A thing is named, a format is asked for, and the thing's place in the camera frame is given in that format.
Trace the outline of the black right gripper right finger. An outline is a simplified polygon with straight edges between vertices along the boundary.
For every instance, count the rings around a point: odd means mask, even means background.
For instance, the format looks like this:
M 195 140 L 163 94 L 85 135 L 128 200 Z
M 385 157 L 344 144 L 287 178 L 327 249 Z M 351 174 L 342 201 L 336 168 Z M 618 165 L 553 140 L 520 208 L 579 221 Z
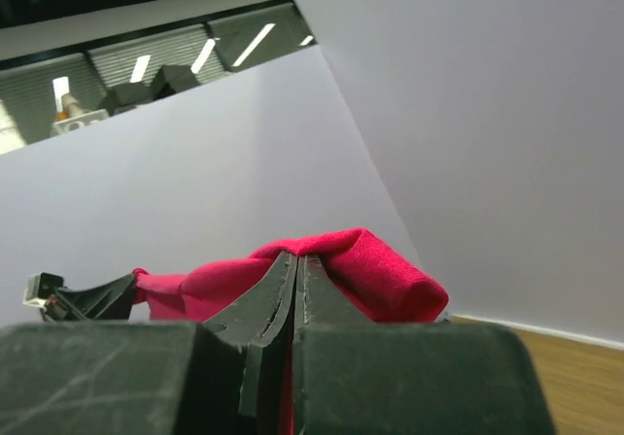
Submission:
M 508 329 L 377 324 L 317 257 L 296 275 L 297 434 L 552 434 L 531 358 Z

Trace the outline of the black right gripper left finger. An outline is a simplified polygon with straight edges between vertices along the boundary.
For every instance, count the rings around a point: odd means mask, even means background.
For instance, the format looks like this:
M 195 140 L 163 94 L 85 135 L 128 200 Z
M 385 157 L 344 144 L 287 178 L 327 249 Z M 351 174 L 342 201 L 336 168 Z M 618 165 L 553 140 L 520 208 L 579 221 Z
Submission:
M 45 321 L 1 333 L 5 434 L 285 434 L 297 259 L 203 323 Z

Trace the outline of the pink t shirt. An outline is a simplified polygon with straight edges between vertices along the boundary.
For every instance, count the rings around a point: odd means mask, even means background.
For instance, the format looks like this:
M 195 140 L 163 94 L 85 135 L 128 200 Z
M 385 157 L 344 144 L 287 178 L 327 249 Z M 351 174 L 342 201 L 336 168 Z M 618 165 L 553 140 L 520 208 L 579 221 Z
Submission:
M 449 297 L 363 228 L 280 240 L 185 275 L 136 270 L 154 320 L 193 335 L 176 434 L 372 434 L 413 428 L 387 354 Z

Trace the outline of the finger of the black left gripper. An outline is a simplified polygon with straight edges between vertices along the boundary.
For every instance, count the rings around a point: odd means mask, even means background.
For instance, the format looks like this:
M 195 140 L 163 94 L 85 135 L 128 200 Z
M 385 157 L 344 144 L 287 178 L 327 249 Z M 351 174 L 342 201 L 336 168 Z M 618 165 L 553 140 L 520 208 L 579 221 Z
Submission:
M 46 301 L 41 315 L 45 321 L 128 321 L 135 303 L 134 273 L 94 288 L 74 291 L 64 284 Z

